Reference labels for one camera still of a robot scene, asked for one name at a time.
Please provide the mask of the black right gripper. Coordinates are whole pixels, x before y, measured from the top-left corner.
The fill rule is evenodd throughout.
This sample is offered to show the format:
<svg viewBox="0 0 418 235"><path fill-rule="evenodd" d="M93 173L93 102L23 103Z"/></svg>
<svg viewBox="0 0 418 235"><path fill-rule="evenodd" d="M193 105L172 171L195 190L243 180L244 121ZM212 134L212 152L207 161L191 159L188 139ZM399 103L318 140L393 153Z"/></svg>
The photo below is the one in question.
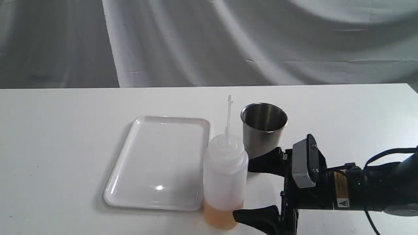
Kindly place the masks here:
<svg viewBox="0 0 418 235"><path fill-rule="evenodd" d="M313 158L314 186L300 188L292 175L294 160L292 149L282 151L276 147L269 153L249 160L248 172L268 173L284 177L281 196L281 214L275 205L258 209L240 209L233 211L234 220L266 235L295 235L299 209L332 210L333 197L327 163L320 150L309 150L308 159Z"/></svg>

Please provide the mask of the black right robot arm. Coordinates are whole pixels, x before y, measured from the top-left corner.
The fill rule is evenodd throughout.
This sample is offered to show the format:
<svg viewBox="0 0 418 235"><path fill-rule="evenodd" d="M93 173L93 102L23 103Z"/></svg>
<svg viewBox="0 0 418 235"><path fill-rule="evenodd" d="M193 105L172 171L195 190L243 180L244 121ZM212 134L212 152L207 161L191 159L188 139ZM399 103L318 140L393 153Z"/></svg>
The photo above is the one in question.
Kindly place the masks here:
<svg viewBox="0 0 418 235"><path fill-rule="evenodd" d="M309 188L299 188L292 177L298 151L278 147L251 159L249 172L284 177L281 206L235 210L234 220L267 235L295 235L299 210L358 210L365 212L379 234L370 211L417 216L417 147L383 151L370 158L364 168L355 163L327 168L322 153L317 148L313 152L318 156L318 181Z"/></svg>

